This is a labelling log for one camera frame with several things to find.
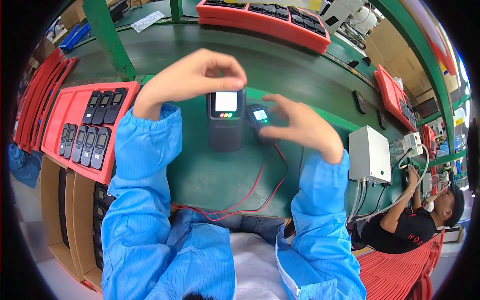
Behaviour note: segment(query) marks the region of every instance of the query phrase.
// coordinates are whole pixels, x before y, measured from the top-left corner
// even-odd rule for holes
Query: bubble wrap
[[[140,33],[142,30],[150,26],[151,24],[155,23],[156,21],[160,20],[161,18],[165,17],[164,14],[161,12],[153,12],[148,16],[144,17],[141,20],[130,25],[131,28],[135,29],[136,32]]]

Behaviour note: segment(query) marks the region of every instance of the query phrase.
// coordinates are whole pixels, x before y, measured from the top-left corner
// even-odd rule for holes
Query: lcd display
[[[77,143],[78,143],[78,142],[80,142],[80,143],[83,142],[83,141],[84,141],[84,137],[85,137],[85,132],[83,132],[83,131],[78,132],[78,135],[77,135]]]
[[[237,92],[216,92],[215,111],[236,111]]]
[[[122,97],[122,94],[115,94],[115,95],[113,96],[112,104],[113,104],[113,103],[115,103],[115,104],[119,103],[121,97]]]
[[[102,98],[102,102],[100,102],[100,105],[107,105],[109,99],[110,99],[110,96],[104,96]]]
[[[106,134],[100,134],[100,135],[98,135],[96,145],[100,146],[100,147],[103,147],[103,146],[105,146],[105,141],[106,140],[107,140],[107,135]]]
[[[93,96],[90,100],[90,105],[95,106],[96,102],[98,101],[98,96]]]
[[[68,133],[68,139],[71,140],[74,135],[75,135],[75,130],[70,130],[70,132]]]
[[[265,110],[263,110],[263,109],[254,111],[253,115],[255,116],[255,119],[257,119],[257,121],[264,120],[264,119],[268,118],[267,114],[265,113]]]
[[[93,144],[93,140],[95,139],[95,134],[94,133],[91,133],[89,132],[88,135],[87,135],[87,144]]]

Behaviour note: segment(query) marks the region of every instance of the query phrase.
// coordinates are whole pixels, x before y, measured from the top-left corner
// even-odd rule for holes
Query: striped fabric
[[[102,223],[105,299],[181,299],[199,292],[217,300],[236,297],[229,230],[190,210],[170,225],[166,167],[181,151],[180,109],[164,104],[160,120],[130,110],[115,138],[117,197]],[[320,154],[305,164],[301,192],[291,208],[297,236],[288,246],[283,227],[276,256],[290,299],[365,299],[360,265],[350,253],[343,211],[348,153],[341,164]]]

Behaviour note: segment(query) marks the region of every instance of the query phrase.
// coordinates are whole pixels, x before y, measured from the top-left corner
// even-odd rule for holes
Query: white cloth
[[[237,300],[287,300],[275,247],[254,233],[230,233]]]
[[[362,6],[361,11],[350,20],[350,24],[358,32],[365,35],[377,24],[377,17],[371,12],[368,7]]]

